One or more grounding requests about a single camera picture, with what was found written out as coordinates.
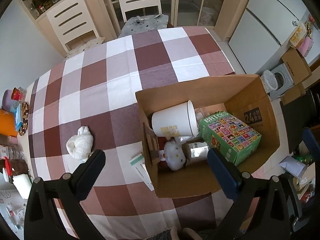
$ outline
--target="purple container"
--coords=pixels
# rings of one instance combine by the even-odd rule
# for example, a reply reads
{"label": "purple container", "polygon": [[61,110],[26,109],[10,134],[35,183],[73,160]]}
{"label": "purple container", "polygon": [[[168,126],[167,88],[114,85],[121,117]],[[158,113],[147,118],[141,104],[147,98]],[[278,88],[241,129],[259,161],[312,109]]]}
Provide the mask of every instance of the purple container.
{"label": "purple container", "polygon": [[17,105],[18,101],[11,99],[12,90],[7,89],[2,98],[2,108],[8,112],[14,113],[15,106]]}

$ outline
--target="pink package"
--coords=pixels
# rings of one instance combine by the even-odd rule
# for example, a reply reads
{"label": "pink package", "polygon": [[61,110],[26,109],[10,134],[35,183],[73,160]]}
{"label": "pink package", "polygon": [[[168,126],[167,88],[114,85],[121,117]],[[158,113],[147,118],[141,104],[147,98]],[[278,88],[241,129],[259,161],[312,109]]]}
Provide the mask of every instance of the pink package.
{"label": "pink package", "polygon": [[311,44],[312,44],[312,39],[306,36],[303,43],[298,48],[298,51],[301,53],[303,57],[307,55],[308,49],[311,46]]}

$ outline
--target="red lid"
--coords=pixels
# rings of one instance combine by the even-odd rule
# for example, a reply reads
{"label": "red lid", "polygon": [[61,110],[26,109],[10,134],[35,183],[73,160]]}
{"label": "red lid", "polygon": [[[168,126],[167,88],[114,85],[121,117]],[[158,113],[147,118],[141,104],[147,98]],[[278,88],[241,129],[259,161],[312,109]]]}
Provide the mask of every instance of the red lid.
{"label": "red lid", "polygon": [[5,169],[8,173],[8,176],[12,176],[12,168],[11,168],[10,161],[7,157],[4,157],[4,159],[5,159]]}

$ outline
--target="blue gripper pad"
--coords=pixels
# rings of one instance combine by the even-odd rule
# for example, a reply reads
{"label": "blue gripper pad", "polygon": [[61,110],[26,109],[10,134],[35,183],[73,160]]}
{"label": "blue gripper pad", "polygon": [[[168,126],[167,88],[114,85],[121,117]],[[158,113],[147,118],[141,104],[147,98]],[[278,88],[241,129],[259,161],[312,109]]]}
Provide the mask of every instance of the blue gripper pad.
{"label": "blue gripper pad", "polygon": [[236,201],[239,194],[239,187],[242,183],[240,172],[236,166],[228,162],[216,149],[210,149],[208,151],[207,161],[223,193],[228,199]]}

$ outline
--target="green box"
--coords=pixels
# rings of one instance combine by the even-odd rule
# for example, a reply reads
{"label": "green box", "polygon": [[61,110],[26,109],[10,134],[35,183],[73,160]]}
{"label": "green box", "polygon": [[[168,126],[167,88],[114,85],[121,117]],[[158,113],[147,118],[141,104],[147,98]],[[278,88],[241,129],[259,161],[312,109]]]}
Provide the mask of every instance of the green box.
{"label": "green box", "polygon": [[200,121],[200,136],[235,166],[257,149],[261,134],[226,111]]}

